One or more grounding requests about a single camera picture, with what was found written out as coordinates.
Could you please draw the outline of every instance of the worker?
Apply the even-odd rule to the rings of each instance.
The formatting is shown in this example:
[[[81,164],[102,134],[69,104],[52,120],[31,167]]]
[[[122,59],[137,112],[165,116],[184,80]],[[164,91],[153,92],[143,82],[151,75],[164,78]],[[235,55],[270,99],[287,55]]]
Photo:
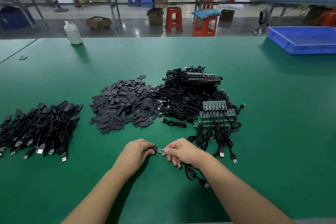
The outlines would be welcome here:
[[[153,146],[153,143],[144,139],[129,142],[113,167],[62,224],[105,223],[125,182],[140,168],[148,155],[154,154],[154,150],[151,149]],[[174,166],[181,168],[182,163],[187,163],[203,173],[233,223],[294,224],[270,201],[235,176],[215,157],[186,139],[178,139],[168,144],[164,150],[168,161],[172,161]]]

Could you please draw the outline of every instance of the orange plastic stool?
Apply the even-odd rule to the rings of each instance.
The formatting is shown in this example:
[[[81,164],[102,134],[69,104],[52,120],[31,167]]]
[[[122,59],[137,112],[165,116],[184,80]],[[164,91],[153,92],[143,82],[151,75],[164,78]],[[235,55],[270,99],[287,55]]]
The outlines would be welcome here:
[[[200,19],[202,23],[202,27],[197,27],[197,22],[199,18],[196,17],[194,32],[192,36],[215,36],[216,34],[216,26],[217,26],[217,16],[210,16],[205,19]],[[215,27],[213,29],[209,28],[210,21],[215,21]]]
[[[202,9],[213,8],[213,4],[210,4],[213,0],[203,1]]]
[[[314,26],[331,27],[336,23],[336,9],[323,12],[314,23]]]
[[[168,33],[171,33],[172,28],[180,28],[182,32],[182,10],[180,7],[173,6],[167,8],[166,27]]]

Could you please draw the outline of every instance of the forearm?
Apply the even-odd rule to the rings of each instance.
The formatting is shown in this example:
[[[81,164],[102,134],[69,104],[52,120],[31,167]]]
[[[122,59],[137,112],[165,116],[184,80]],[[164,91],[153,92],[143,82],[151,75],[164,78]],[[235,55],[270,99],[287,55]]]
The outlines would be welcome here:
[[[270,201],[205,153],[198,168],[233,223],[294,223]]]
[[[83,201],[69,214],[62,224],[103,224],[111,207],[126,182],[120,171],[109,170]]]

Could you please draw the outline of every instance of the concrete floor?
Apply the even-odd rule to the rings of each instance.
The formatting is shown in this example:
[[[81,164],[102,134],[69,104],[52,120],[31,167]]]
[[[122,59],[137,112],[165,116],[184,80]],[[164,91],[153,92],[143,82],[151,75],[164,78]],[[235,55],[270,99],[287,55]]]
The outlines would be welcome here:
[[[260,10],[271,8],[270,5],[236,5],[243,8],[238,10],[232,8],[231,5],[214,6],[217,10],[229,9],[235,10],[233,22],[218,22],[216,36],[251,36],[251,30],[258,26],[258,17]],[[112,18],[111,10],[108,5],[87,6],[77,8],[67,6],[68,13],[55,13],[52,7],[40,7],[48,26],[45,26],[34,7],[30,7],[29,11],[36,20],[36,29],[30,27],[22,30],[4,30],[0,28],[0,39],[27,39],[27,38],[46,38],[46,37],[66,37],[63,26],[64,21],[73,22],[78,27],[82,37],[165,37],[165,36],[192,36],[194,24],[193,15],[194,5],[180,5],[183,18],[183,32],[172,30],[171,34],[166,33],[163,26],[149,26],[148,17],[146,15],[149,8],[134,7],[121,5],[120,14],[122,24],[118,25],[118,30],[109,29],[106,31],[95,31],[86,27],[86,19],[93,16],[103,16]],[[296,26],[303,25],[302,19],[306,11],[301,9],[288,8],[287,13],[283,17],[279,17],[282,7],[275,7],[273,11],[273,19],[270,26]]]

